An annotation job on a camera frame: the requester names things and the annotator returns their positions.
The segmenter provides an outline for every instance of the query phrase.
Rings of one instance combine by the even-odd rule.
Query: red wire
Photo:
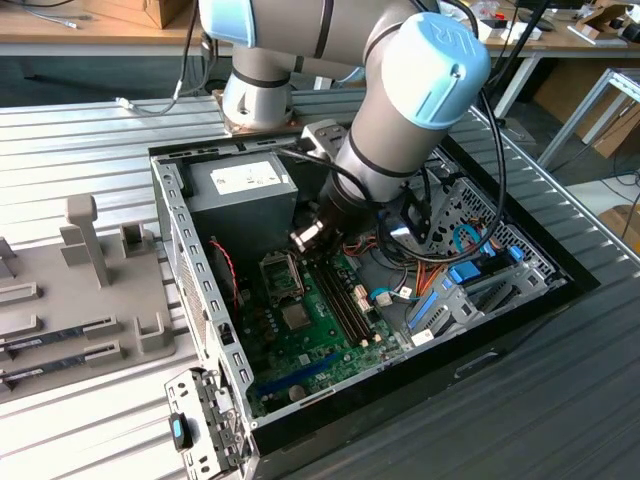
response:
[[[229,265],[229,270],[231,271],[231,280],[233,281],[234,315],[237,317],[238,315],[238,284],[236,283],[236,269],[233,268],[233,262],[231,261],[231,257],[229,256],[229,254],[227,253],[227,251],[224,249],[222,245],[220,245],[218,242],[214,242],[213,240],[209,240],[209,243],[222,252],[222,255],[224,255],[224,258],[227,260],[227,265]]]

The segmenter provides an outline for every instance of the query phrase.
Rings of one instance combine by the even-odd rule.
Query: ram slot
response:
[[[329,302],[329,306],[340,323],[349,344],[356,346],[362,340],[370,339],[372,333],[367,322],[358,312],[352,298],[340,285],[335,272],[332,272],[329,267],[319,265],[314,270],[318,286]]]

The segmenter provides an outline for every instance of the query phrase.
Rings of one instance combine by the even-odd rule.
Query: black cable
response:
[[[622,118],[624,115],[618,115],[615,116],[613,118],[611,118],[609,120],[609,122],[607,123],[607,130],[605,130],[602,135],[600,135],[597,138],[594,138],[593,140],[591,140],[591,142],[589,142],[588,144],[586,144],[584,147],[582,147],[580,149],[580,151],[578,153],[576,153],[573,157],[571,157],[569,160],[561,163],[560,165],[553,167],[552,169],[549,170],[549,173],[555,173],[558,170],[560,170],[561,168],[566,167],[567,165],[569,165],[570,163],[573,163],[574,161],[576,161],[578,158],[580,158],[580,156],[589,148],[589,147],[593,147],[594,145],[596,145],[597,143],[600,143],[601,141],[605,140],[606,138],[609,138],[611,135],[613,135],[614,133],[622,130],[631,120],[633,120],[634,115],[632,115],[631,117],[627,118],[627,120],[622,123],[621,125],[618,125],[617,128],[609,131],[609,129],[613,126],[613,124],[615,122],[617,122],[620,118]],[[640,125],[640,120],[638,120],[638,123],[636,123],[636,127]]]
[[[527,23],[526,28],[524,29],[524,31],[520,35],[520,38],[518,39],[518,41],[516,42],[515,46],[513,47],[513,50],[509,54],[509,57],[507,58],[507,61],[504,62],[504,64],[502,65],[502,68],[500,69],[498,74],[495,76],[495,80],[493,81],[493,84],[491,85],[491,88],[489,88],[489,92],[488,92],[489,100],[491,100],[491,98],[493,97],[494,93],[500,88],[500,82],[502,81],[502,79],[506,75],[507,71],[509,71],[509,68],[511,68],[511,66],[518,59],[518,55],[520,55],[520,52],[524,48],[525,43],[527,43],[527,40],[529,39],[529,36],[531,35],[531,32],[533,31],[533,29],[535,28],[536,24],[538,23],[538,20],[540,20],[542,18],[542,14],[547,9],[547,7],[549,6],[550,3],[551,3],[551,0],[541,0],[536,5],[535,9],[533,10],[533,12],[531,14],[531,19],[529,20],[529,23]]]
[[[509,45],[509,40],[511,39],[511,32],[513,32],[513,26],[516,24],[516,20],[518,19],[518,10],[520,9],[520,7],[518,5],[516,5],[516,9],[513,12],[513,19],[511,20],[511,25],[509,26],[509,33],[507,33],[507,39],[504,41],[504,45],[502,45],[502,50],[500,50],[500,55],[498,55],[498,59],[496,60],[495,63],[495,68],[493,68],[493,71],[495,72],[494,75],[491,76],[491,78],[488,80],[488,84],[491,85],[493,82],[495,82],[498,79],[498,72],[500,72],[500,67],[502,66],[502,56],[504,55],[504,52],[507,50],[507,45]]]
[[[277,148],[275,149],[275,152],[281,153],[282,155],[286,155],[291,158],[297,158],[298,160],[311,162],[316,165],[322,165],[323,167],[327,167],[328,169],[333,170],[338,175],[342,175],[343,177],[345,177],[347,180],[353,183],[358,188],[358,190],[360,190],[360,193],[362,193],[362,196],[364,197],[365,202],[369,204],[369,207],[375,210],[378,209],[379,205],[373,200],[369,189],[364,185],[364,183],[362,183],[360,179],[353,173],[345,170],[341,166],[336,165],[335,163],[331,163],[327,160],[323,160],[322,158],[314,157],[313,155],[309,155],[308,153],[297,152],[295,150],[289,150],[288,148]]]
[[[43,5],[40,3],[26,3],[23,0],[2,0],[4,3],[11,3],[12,5],[20,5],[21,7],[32,7],[32,8],[51,8],[51,7],[60,7],[62,5],[66,5],[67,3],[75,2],[75,0],[63,0],[58,3],[50,3],[48,5]]]
[[[393,263],[391,263],[391,262],[389,262],[389,263],[391,263],[391,265],[385,265],[385,264],[384,264],[384,263],[382,263],[380,260],[378,260],[378,259],[375,257],[375,255],[373,254],[373,252],[379,252],[379,251],[380,251],[380,249],[372,248],[372,249],[370,249],[370,250],[369,250],[369,256],[371,257],[371,260],[373,260],[374,262],[376,262],[376,263],[377,263],[378,265],[380,265],[382,268],[385,268],[385,269],[387,269],[387,270],[395,270],[395,271],[401,271],[401,270],[404,270],[405,268],[407,268],[407,267],[402,267],[402,266],[394,265],[394,264],[393,264]],[[414,270],[411,270],[411,269],[408,269],[408,271],[409,271],[410,273],[415,273],[415,271],[414,271]]]
[[[218,63],[218,58],[220,58],[220,50],[219,50],[219,45],[218,45],[218,40],[214,40],[213,41],[213,45],[212,45],[212,50],[211,50],[211,54],[210,54],[210,58],[207,59],[205,66],[204,66],[204,75],[202,76],[202,81],[200,82],[200,84],[197,87],[194,87],[190,90],[186,90],[184,92],[180,92],[180,96],[181,97],[186,97],[189,95],[192,95],[196,92],[199,92],[200,90],[202,90],[207,83],[209,82],[209,76],[211,75],[211,71],[213,70],[213,67],[216,66],[216,64]]]
[[[448,3],[449,5],[453,5],[454,7],[459,8],[464,12],[464,14],[469,19],[469,24],[471,25],[471,31],[473,32],[473,36],[478,38],[479,36],[478,21],[476,20],[476,16],[473,14],[471,9],[467,7],[464,3],[462,3],[460,0],[442,0],[442,1],[444,3]]]
[[[480,100],[487,110],[487,119],[489,120],[489,126],[491,128],[491,132],[493,133],[493,138],[496,143],[496,157],[498,161],[498,184],[499,184],[499,193],[498,193],[498,204],[496,207],[496,214],[492,220],[492,222],[487,227],[487,231],[477,242],[473,245],[469,250],[460,253],[458,255],[453,256],[444,256],[444,255],[424,255],[422,253],[414,252],[410,248],[406,247],[404,244],[400,243],[398,240],[393,238],[388,231],[388,228],[385,223],[384,218],[380,218],[378,225],[382,230],[382,238],[380,239],[383,243],[388,238],[391,240],[394,247],[396,247],[400,252],[405,255],[415,258],[416,260],[421,260],[427,263],[450,263],[450,262],[459,262],[470,256],[474,255],[480,248],[487,243],[491,237],[495,234],[496,230],[500,226],[500,222],[502,219],[502,215],[504,213],[504,207],[507,199],[507,166],[504,159],[504,149],[502,146],[502,138],[500,137],[500,129],[498,128],[498,123],[495,115],[493,114],[493,110],[491,110],[491,106],[489,105],[489,99],[487,98],[486,93],[483,90],[480,90]]]
[[[613,187],[611,187],[611,185],[609,185],[607,182],[604,181],[604,179],[600,179],[600,181],[602,182],[602,184],[607,187],[609,190],[611,190],[613,193],[615,193],[616,195],[618,195],[620,198],[622,198],[623,200],[626,200],[627,202],[631,203],[633,202],[633,200],[631,200],[629,197],[625,197],[624,195],[622,195],[620,192],[618,192],[617,190],[615,190]]]
[[[624,230],[622,231],[622,236],[620,240],[624,241],[624,237],[627,234],[627,230],[629,230],[629,225],[631,225],[631,219],[633,218],[633,214],[636,211],[636,205],[638,205],[638,200],[640,200],[640,193],[636,196],[636,199],[633,201],[633,205],[631,205],[631,210],[629,210],[629,215],[627,216],[627,223],[624,226]]]
[[[191,11],[191,19],[189,20],[189,28],[187,30],[187,38],[185,39],[184,48],[182,50],[182,59],[180,62],[180,77],[178,77],[178,82],[176,83],[175,91],[173,92],[173,96],[171,97],[171,102],[164,107],[162,110],[158,110],[157,112],[146,110],[142,107],[134,105],[126,98],[118,98],[116,101],[118,104],[127,110],[131,110],[136,114],[142,117],[159,117],[164,115],[169,110],[171,110],[176,103],[178,103],[178,99],[180,98],[180,92],[182,91],[182,83],[184,82],[185,76],[187,74],[187,61],[189,59],[189,48],[191,47],[191,38],[193,37],[193,30],[196,25],[196,20],[198,18],[198,2],[193,2],[193,10]]]
[[[431,184],[429,183],[429,174],[427,173],[427,167],[422,165],[420,167],[420,175],[422,175],[422,182],[424,183],[424,199],[431,203]]]

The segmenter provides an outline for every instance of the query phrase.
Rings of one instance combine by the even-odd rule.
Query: light blue joint cap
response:
[[[418,13],[389,43],[382,83],[403,117],[443,130],[469,109],[490,70],[489,52],[467,27],[437,13]]]
[[[210,37],[256,46],[251,0],[200,0],[200,21]]]

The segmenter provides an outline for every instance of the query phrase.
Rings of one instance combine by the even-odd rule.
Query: sticker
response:
[[[411,337],[411,340],[416,347],[419,347],[423,343],[430,342],[433,339],[433,333],[431,333],[431,330],[429,330],[428,328],[424,329],[420,333],[416,333]]]
[[[281,183],[271,163],[266,160],[214,170],[211,172],[211,179],[220,195]]]

